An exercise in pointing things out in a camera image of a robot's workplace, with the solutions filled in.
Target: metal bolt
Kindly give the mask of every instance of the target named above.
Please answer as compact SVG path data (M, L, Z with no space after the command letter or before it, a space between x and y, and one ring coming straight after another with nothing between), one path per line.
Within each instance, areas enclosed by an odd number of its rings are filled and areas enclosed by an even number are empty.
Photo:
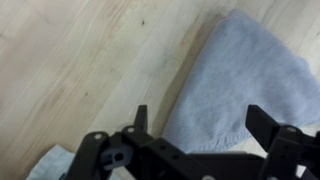
M297 132L297 129L294 127L287 127L287 130L291 132Z
M134 132L134 127L129 127L127 130L129 133L133 133Z
M279 180L279 179L277 177L271 176L271 177L268 177L267 180Z
M94 139L99 140L102 138L102 134L98 133L96 135L94 135Z
M205 175L202 177L202 180L216 180L216 179L210 175Z

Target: black metal frame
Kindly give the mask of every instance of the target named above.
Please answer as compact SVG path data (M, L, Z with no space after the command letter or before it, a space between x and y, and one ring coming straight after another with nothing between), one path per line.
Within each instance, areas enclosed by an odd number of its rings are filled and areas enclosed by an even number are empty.
M83 139L67 180L107 179L124 166L143 180L232 180L320 178L320 133L311 137L290 125L279 125L256 105L248 107L246 127L267 158L247 153L185 154L162 138L147 134L147 106L138 108L133 126L109 137L93 132ZM296 177L297 165L308 169Z

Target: wooden floor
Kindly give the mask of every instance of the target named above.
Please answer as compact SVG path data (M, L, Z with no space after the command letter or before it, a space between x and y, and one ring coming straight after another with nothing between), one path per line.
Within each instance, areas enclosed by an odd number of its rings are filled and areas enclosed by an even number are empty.
M0 179L24 179L54 144L75 150L148 104L161 134L208 34L239 8L320 80L318 0L1 0Z

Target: gray cloth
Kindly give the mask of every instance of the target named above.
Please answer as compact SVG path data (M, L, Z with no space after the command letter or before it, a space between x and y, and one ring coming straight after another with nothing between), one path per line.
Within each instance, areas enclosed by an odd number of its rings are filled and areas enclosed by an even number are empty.
M56 145L33 167L27 180L63 180L72 163L74 154ZM112 174L110 180L121 180Z
M250 136L249 104L278 122L320 122L320 88L307 63L233 10L200 53L163 137L187 153L225 151Z

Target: wood grain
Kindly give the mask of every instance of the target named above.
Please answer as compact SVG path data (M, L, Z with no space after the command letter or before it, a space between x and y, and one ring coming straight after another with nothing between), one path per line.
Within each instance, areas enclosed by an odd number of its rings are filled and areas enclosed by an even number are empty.
M317 0L0 4L0 179L24 179L54 144L75 150L89 131L113 133L139 104L148 104L159 136L206 38L233 8L305 58L320 80Z

